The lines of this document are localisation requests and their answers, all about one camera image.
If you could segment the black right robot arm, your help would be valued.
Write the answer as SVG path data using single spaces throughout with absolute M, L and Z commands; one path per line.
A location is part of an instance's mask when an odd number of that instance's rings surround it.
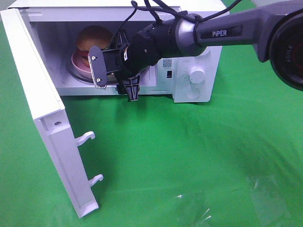
M 103 51 L 103 74 L 114 73 L 119 90 L 137 100 L 137 74 L 162 58 L 198 56 L 208 46 L 247 45 L 259 61 L 270 61 L 287 85 L 303 88 L 303 3 L 288 0 L 228 14 L 224 9 L 207 17 L 177 12 L 162 1 L 142 7 L 155 22 L 129 44 Z

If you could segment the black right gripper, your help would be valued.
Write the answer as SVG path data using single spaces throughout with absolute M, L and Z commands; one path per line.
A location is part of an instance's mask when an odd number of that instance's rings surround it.
M 119 95 L 128 95 L 129 101 L 137 101 L 140 90 L 142 66 L 128 56 L 129 39 L 125 30 L 118 30 L 111 41 L 111 49 L 104 51 L 106 74 L 114 74 Z

